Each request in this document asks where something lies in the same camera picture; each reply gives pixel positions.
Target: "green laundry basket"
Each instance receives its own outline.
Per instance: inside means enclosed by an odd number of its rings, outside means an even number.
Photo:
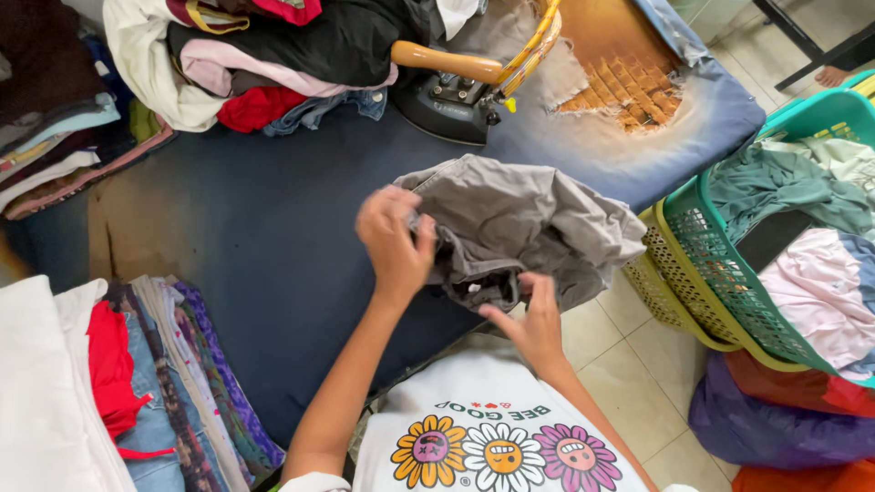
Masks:
[[[852,82],[875,74],[860,74]],[[771,115],[759,137],[786,131],[785,142],[802,137],[840,137],[875,146],[875,107],[847,87],[822,91],[792,102]],[[711,170],[672,193],[663,208],[665,220],[705,283],[738,323],[767,352],[837,375],[793,326],[781,316],[757,274],[745,263],[725,234],[726,224],[711,203]],[[875,377],[856,384],[875,388]]]

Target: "person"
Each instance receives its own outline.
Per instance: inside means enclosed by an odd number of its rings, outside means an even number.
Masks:
[[[419,202],[389,186],[361,206],[355,228],[376,275],[373,296],[298,424],[280,491],[657,491],[578,381],[562,351],[553,279],[533,272],[519,276],[531,297],[523,320],[479,310],[509,341],[470,335],[397,384],[367,422],[352,486],[341,478],[382,352],[434,260],[431,217],[420,215],[411,239]]]
[[[837,88],[844,79],[860,66],[875,60],[875,36],[843,53],[815,75],[815,81],[826,88]]]

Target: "yellow hose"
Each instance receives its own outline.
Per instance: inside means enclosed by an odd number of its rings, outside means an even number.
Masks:
[[[526,61],[526,59],[529,57],[529,55],[532,53],[532,51],[535,50],[536,47],[538,47],[540,45],[541,48],[544,48],[545,45],[541,42],[541,40],[542,40],[545,32],[547,32],[547,31],[552,32],[551,26],[553,25],[553,18],[558,15],[559,2],[560,2],[560,0],[549,0],[547,10],[544,12],[543,17],[541,18],[541,23],[538,24],[538,27],[535,30],[535,35],[532,36],[532,38],[528,40],[528,43],[526,44],[526,46],[524,48],[522,48],[522,51],[519,52],[514,57],[513,60],[510,60],[510,62],[507,65],[505,65],[504,68],[501,69],[501,73],[499,74],[499,77],[498,77],[499,84],[501,84],[503,81],[507,80],[508,77],[517,68],[519,68],[520,65],[522,65],[522,63],[524,61]],[[546,54],[546,52],[548,52],[549,50],[550,50],[550,48],[548,47],[547,50],[543,52],[543,54]]]
[[[526,80],[529,75],[535,71],[535,68],[541,63],[541,60],[547,56],[547,53],[550,52],[550,49],[553,48],[553,45],[556,43],[557,39],[559,39],[559,32],[562,30],[562,15],[559,12],[556,13],[556,17],[553,20],[553,23],[550,25],[550,29],[547,32],[547,35],[543,38],[541,45],[538,46],[538,49],[535,51],[535,54],[530,56],[528,60],[525,61],[522,65],[522,69],[514,74],[514,76],[510,79],[510,81],[505,84],[503,88],[501,88],[501,94],[505,97],[508,97],[513,93],[523,81]]]

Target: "white flower print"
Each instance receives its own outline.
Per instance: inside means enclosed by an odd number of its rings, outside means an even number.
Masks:
[[[465,468],[477,472],[475,483],[481,492],[529,492],[529,484],[544,482],[542,468],[547,463],[538,453],[541,443],[529,439],[525,429],[483,423],[480,429],[468,429],[462,449],[468,453]]]

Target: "purple bag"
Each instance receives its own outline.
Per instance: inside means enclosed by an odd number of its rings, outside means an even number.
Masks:
[[[770,404],[739,390],[719,352],[689,407],[689,427],[711,454],[786,470],[841,465],[875,456],[875,418]]]

